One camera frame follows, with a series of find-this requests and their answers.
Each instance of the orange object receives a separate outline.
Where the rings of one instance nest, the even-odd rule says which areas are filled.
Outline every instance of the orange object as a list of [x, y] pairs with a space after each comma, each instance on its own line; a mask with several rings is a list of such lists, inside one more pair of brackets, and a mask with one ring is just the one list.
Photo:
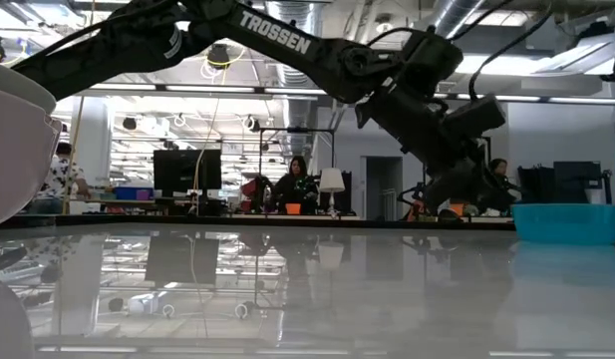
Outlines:
[[285, 209], [287, 209], [287, 214], [300, 214], [300, 203], [287, 203]]
[[462, 216], [464, 213], [464, 204], [451, 204], [451, 210], [457, 215]]

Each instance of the robotic arm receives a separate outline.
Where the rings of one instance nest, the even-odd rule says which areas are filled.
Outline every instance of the robotic arm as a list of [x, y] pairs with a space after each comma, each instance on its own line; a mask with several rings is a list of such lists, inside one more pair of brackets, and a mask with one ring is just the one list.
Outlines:
[[[187, 32], [176, 27], [180, 21], [190, 22]], [[172, 67], [229, 38], [303, 72], [336, 100], [357, 103], [360, 128], [373, 119], [403, 153], [427, 165], [434, 179], [424, 193], [428, 208], [449, 197], [505, 193], [475, 140], [504, 123], [501, 109], [484, 97], [446, 115], [434, 92], [462, 53], [432, 32], [409, 29], [401, 51], [374, 50], [309, 35], [236, 0], [134, 0], [98, 28], [88, 40], [56, 52], [53, 46], [13, 69], [61, 100], [122, 73]]]

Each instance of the doorway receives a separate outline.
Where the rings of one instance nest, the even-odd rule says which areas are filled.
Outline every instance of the doorway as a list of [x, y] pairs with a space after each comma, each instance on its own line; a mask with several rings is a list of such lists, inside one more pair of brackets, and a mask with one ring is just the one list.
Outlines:
[[402, 206], [396, 201], [403, 190], [402, 157], [364, 157], [367, 220], [398, 220]]

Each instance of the white table lamp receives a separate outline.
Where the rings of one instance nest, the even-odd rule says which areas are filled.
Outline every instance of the white table lamp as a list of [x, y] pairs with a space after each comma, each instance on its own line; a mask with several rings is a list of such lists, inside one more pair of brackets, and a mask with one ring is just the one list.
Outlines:
[[328, 192], [329, 195], [329, 212], [335, 213], [334, 209], [334, 193], [345, 190], [343, 182], [343, 174], [340, 169], [323, 169], [320, 174], [320, 191]]

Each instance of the blue plastic bin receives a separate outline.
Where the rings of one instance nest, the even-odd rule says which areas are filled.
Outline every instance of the blue plastic bin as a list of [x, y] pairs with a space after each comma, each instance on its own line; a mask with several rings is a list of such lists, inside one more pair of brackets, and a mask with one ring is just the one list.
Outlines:
[[511, 210], [521, 240], [556, 244], [615, 243], [615, 205], [519, 204]]
[[115, 188], [117, 200], [154, 200], [154, 188], [123, 187]]

